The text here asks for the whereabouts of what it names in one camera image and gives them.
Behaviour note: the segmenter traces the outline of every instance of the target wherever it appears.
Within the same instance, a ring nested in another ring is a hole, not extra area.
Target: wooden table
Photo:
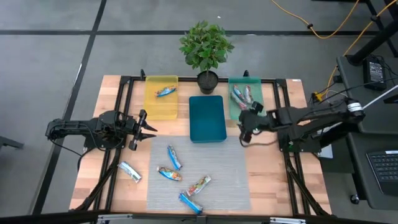
[[[113,110],[116,95],[118,94],[120,76],[105,75],[99,90],[94,117],[101,113]],[[289,98],[291,106],[298,108],[305,107],[303,86],[300,80],[287,80]],[[129,114],[137,116],[139,110],[144,104],[145,82],[135,81],[133,86]],[[280,100],[284,106],[283,92],[279,90]],[[157,135],[164,136],[188,136],[189,135],[189,109],[188,99],[190,96],[202,95],[195,82],[178,83],[178,117],[168,121],[147,121],[149,125],[156,128]],[[226,119],[226,129],[228,136],[239,135],[239,129],[236,121],[229,117],[228,108],[228,84],[219,83],[212,95],[221,95],[224,101],[224,112]],[[267,110],[275,109],[275,99],[273,87],[271,84],[262,84],[262,95],[264,98],[264,107]],[[122,98],[121,108],[126,96]],[[277,137],[276,133],[262,133],[253,136],[252,142],[271,142]],[[126,161],[141,174],[142,180],[136,184],[123,171],[119,170],[116,177],[114,195],[112,201],[112,212],[125,213],[152,213],[146,209],[147,189],[149,175],[151,140],[147,139],[139,142],[137,151],[132,151],[127,147],[122,150],[121,161]],[[289,190],[287,185],[287,175],[283,155],[279,151],[277,143],[270,146],[253,146],[245,150],[246,172],[250,191],[250,210],[204,210],[207,215],[292,215],[290,205]],[[309,191],[320,203],[322,208],[331,212],[329,199],[326,193],[325,182],[322,176],[321,165],[317,158],[311,153],[301,153],[301,161],[305,183]],[[97,184],[100,169],[103,162],[104,152],[97,149],[88,153],[81,161],[80,171],[76,180],[75,189],[70,203],[70,208],[76,208]],[[104,186],[103,196],[101,198],[100,208],[104,208],[108,184]],[[298,201],[299,212],[303,213],[300,191],[295,186],[295,192]],[[156,213],[191,213],[187,211],[156,211]]]

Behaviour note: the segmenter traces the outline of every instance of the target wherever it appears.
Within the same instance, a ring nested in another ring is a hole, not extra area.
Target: colorful wrapper
[[[199,193],[205,186],[210,182],[211,178],[209,175],[206,175],[202,177],[195,185],[192,185],[189,187],[189,189],[186,191],[188,196],[195,195]]]
[[[233,92],[235,93],[235,95],[236,95],[241,101],[244,101],[244,97],[243,97],[243,95],[242,95],[242,93],[241,93],[241,90],[239,90],[239,88],[238,88],[237,85],[234,85]]]
[[[179,199],[187,204],[197,215],[201,214],[201,211],[203,210],[202,206],[198,205],[197,203],[193,202],[188,195],[186,195],[185,192],[181,192]]]
[[[231,98],[239,105],[239,108],[241,110],[247,110],[248,106],[246,106],[240,99],[239,97],[236,96],[235,93],[231,92]]]
[[[253,97],[251,96],[251,88],[249,85],[246,85],[244,88],[244,100],[249,104],[253,103]]]
[[[155,93],[155,96],[161,97],[161,96],[166,96],[169,95],[170,93],[174,92],[177,89],[176,86],[168,86],[164,88],[163,90],[159,90]]]
[[[160,174],[162,174],[162,176],[166,177],[167,179],[175,181],[182,180],[181,175],[177,171],[170,170],[166,167],[157,167],[156,169]]]
[[[167,146],[167,152],[169,154],[170,160],[174,166],[174,169],[180,170],[182,165],[177,159],[177,153],[175,153],[174,147],[172,145]]]
[[[138,183],[141,180],[141,176],[135,171],[127,162],[121,162],[119,168],[130,175],[130,177]]]

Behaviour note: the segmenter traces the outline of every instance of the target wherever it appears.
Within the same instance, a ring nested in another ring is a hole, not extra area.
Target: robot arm
[[[278,108],[267,111],[266,116],[258,116],[262,109],[260,103],[254,102],[252,109],[241,112],[240,140],[249,143],[254,130],[278,132],[280,147],[288,147],[291,152],[318,152],[320,142],[327,144],[318,138],[318,130],[338,123],[357,124],[365,117],[360,103],[350,98],[308,108]]]
[[[50,140],[64,138],[68,135],[82,135],[86,137],[85,147],[87,148],[114,148],[121,146],[120,142],[125,141],[127,134],[132,134],[134,137],[129,143],[129,149],[136,150],[138,141],[156,136],[141,132],[141,128],[157,131],[146,123],[146,117],[145,110],[141,110],[138,122],[132,116],[118,111],[107,111],[88,121],[55,119],[49,122],[45,135]]]

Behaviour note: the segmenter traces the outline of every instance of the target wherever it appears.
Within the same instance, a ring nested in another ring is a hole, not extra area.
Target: computer keyboard
[[[381,192],[398,197],[398,151],[367,153]]]

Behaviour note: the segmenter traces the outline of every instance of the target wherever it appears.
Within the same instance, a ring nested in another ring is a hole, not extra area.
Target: floor
[[[311,0],[277,2],[312,22],[316,30],[335,30],[353,5]],[[380,0],[372,3],[377,12],[385,6]],[[143,68],[148,75],[195,76],[198,71],[190,69],[178,51],[180,36],[159,35],[166,34],[165,30],[187,30],[203,19],[226,30],[307,30],[299,20],[278,10],[268,0],[107,0],[100,23],[99,20],[95,23],[100,4],[101,0],[0,1],[0,126],[3,127],[0,135],[25,143],[21,151],[8,147],[0,151],[2,217],[30,213],[52,146],[44,136],[47,123],[62,117],[81,63],[80,72],[84,76],[72,119],[92,117],[103,75],[138,75]],[[361,31],[370,16],[367,6],[360,4],[342,30]],[[383,14],[385,25],[391,20],[388,12]],[[92,29],[153,32],[90,38]],[[12,35],[2,30],[20,32]],[[38,34],[45,34],[43,30],[61,32],[38,35],[23,30],[41,30]],[[70,30],[88,32],[73,35]],[[309,96],[324,88],[335,58],[355,38],[353,35],[328,40],[312,35],[233,35],[229,39],[236,48],[228,62],[215,72],[221,77],[238,77],[249,70],[251,75],[263,78],[299,78]],[[363,37],[351,52],[360,49],[369,38]],[[398,45],[398,37],[393,40]],[[392,56],[387,45],[380,46],[376,53]],[[334,87],[342,89],[340,84]],[[80,137],[67,137],[64,142],[64,146],[78,152],[82,145]],[[77,159],[68,151],[61,152],[43,213],[68,210]],[[388,223],[398,219],[398,212],[372,210],[366,202],[351,204],[348,195],[354,193],[354,185],[350,175],[324,177],[336,216]]]

